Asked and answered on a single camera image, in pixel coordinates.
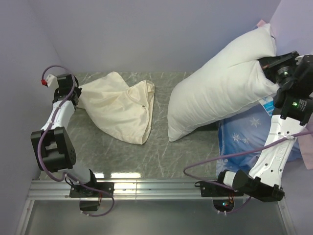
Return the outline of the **cream pillowcase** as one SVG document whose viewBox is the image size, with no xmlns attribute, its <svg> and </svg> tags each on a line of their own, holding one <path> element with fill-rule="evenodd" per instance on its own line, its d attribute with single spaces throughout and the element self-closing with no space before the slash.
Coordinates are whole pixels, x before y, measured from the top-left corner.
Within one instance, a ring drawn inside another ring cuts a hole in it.
<svg viewBox="0 0 313 235">
<path fill-rule="evenodd" d="M 93 123 L 123 142 L 144 144 L 152 127 L 155 85 L 149 80 L 128 86 L 117 72 L 82 85 L 78 108 Z"/>
</svg>

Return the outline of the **white pillow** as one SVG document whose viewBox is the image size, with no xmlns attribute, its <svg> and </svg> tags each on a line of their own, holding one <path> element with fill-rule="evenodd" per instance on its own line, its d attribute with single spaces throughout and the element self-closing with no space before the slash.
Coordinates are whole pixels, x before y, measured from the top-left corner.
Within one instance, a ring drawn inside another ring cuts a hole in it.
<svg viewBox="0 0 313 235">
<path fill-rule="evenodd" d="M 174 142 L 198 127 L 242 113 L 276 93 L 259 59 L 276 56 L 266 23 L 231 41 L 200 69 L 179 82 L 168 104 L 168 138 Z"/>
</svg>

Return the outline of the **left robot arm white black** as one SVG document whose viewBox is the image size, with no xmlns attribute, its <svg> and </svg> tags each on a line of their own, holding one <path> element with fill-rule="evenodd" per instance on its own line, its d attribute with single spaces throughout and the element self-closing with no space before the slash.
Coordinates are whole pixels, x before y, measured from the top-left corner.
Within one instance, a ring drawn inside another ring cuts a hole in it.
<svg viewBox="0 0 313 235">
<path fill-rule="evenodd" d="M 82 193 L 93 197 L 99 189 L 95 175 L 76 162 L 76 152 L 67 133 L 82 89 L 78 87 L 76 77 L 69 73 L 57 76 L 56 81 L 58 88 L 54 92 L 48 121 L 41 130 L 31 134 L 36 161 L 39 169 L 54 181 L 70 178 L 74 185 L 81 185 Z"/>
</svg>

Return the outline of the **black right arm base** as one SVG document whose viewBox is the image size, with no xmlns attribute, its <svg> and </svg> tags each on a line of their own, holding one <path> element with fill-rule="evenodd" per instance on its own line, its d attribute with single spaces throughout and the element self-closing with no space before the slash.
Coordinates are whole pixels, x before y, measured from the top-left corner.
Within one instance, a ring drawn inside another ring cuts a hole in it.
<svg viewBox="0 0 313 235">
<path fill-rule="evenodd" d="M 230 190 L 215 184 L 211 184 L 205 181 L 197 181 L 194 184 L 195 187 L 201 191 L 201 197 L 214 197 L 213 206 L 218 213 L 230 213 L 233 211 L 235 197 L 243 196 L 242 192 Z"/>
</svg>

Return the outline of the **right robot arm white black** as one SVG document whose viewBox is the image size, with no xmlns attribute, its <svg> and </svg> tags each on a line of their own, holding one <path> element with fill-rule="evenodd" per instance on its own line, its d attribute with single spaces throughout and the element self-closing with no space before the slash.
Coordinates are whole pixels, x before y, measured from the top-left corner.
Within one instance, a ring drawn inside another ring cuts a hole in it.
<svg viewBox="0 0 313 235">
<path fill-rule="evenodd" d="M 215 184 L 219 195 L 232 190 L 262 202 L 280 201 L 285 196 L 281 186 L 282 173 L 297 137 L 308 134 L 304 129 L 313 113 L 313 56 L 297 51 L 259 59 L 265 77 L 278 85 L 273 98 L 274 109 L 268 137 L 254 167 L 225 170 Z"/>
</svg>

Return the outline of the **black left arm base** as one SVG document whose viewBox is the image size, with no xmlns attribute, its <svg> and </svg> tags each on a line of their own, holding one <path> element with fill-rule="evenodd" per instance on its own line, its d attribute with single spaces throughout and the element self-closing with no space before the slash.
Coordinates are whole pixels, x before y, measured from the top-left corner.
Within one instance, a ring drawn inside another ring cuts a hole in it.
<svg viewBox="0 0 313 235">
<path fill-rule="evenodd" d="M 102 199 L 112 198 L 113 182 L 96 182 L 94 187 L 86 185 L 73 185 L 69 198 L 79 199 L 79 208 L 83 212 L 96 212 L 100 208 Z"/>
</svg>

